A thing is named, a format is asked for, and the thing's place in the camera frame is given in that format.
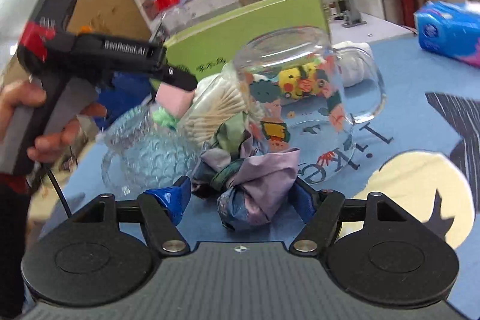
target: green box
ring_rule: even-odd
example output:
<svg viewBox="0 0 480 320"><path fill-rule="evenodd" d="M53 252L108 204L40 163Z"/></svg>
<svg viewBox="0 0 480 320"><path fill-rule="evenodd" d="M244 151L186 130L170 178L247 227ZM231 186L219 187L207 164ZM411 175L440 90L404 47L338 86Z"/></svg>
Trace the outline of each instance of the green box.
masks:
<svg viewBox="0 0 480 320"><path fill-rule="evenodd" d="M246 43L292 26L329 32L321 0L264 0L194 25L165 42L169 64L182 66L198 80L218 73Z"/></svg>

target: pink sponge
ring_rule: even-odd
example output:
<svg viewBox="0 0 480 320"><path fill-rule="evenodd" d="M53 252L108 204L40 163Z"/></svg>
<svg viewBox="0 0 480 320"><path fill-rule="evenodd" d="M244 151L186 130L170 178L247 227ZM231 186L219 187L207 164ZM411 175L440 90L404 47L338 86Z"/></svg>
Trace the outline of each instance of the pink sponge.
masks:
<svg viewBox="0 0 480 320"><path fill-rule="evenodd" d="M155 100L172 116L182 118L190 108L194 94L195 90L185 91L181 88L161 83Z"/></svg>

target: glass cup handle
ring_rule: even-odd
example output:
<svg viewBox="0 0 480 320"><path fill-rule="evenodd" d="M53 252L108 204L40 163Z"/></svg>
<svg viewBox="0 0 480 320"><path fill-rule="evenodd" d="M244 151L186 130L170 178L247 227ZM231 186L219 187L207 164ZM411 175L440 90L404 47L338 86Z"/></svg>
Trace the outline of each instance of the glass cup handle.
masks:
<svg viewBox="0 0 480 320"><path fill-rule="evenodd" d="M355 124L361 124L373 120L383 110L383 107L385 106L385 102L387 100L383 76L378 69L378 66L375 64L373 58L368 52L357 47L336 49L335 52L337 53L338 58L342 58L342 56L345 56L348 53L349 56L353 57L354 59L361 60L367 66L367 69L370 73L370 78L377 85L377 89L379 92L378 103L370 110L366 110L357 114L352 114L352 117Z"/></svg>

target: glass mug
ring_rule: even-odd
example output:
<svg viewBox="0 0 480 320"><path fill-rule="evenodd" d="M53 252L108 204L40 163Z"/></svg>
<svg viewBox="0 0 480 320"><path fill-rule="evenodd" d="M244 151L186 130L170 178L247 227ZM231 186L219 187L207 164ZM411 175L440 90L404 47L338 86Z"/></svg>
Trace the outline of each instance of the glass mug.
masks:
<svg viewBox="0 0 480 320"><path fill-rule="evenodd" d="M366 66L367 79L375 85L373 108L346 112L337 64L344 56ZM304 167L315 166L321 174L316 183L340 171L335 162L351 159L353 126L370 121L385 105L382 74L371 56L353 47L333 49L319 28L287 28L257 37L236 54L233 64L251 117L251 133L270 152L299 148L299 175Z"/></svg>

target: blue tissue package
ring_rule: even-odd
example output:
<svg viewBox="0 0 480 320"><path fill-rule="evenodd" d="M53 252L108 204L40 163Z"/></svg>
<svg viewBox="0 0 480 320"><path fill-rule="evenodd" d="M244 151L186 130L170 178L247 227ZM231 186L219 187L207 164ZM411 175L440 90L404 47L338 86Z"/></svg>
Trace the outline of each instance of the blue tissue package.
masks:
<svg viewBox="0 0 480 320"><path fill-rule="evenodd" d="M424 50L480 67L480 3L427 2L415 21Z"/></svg>

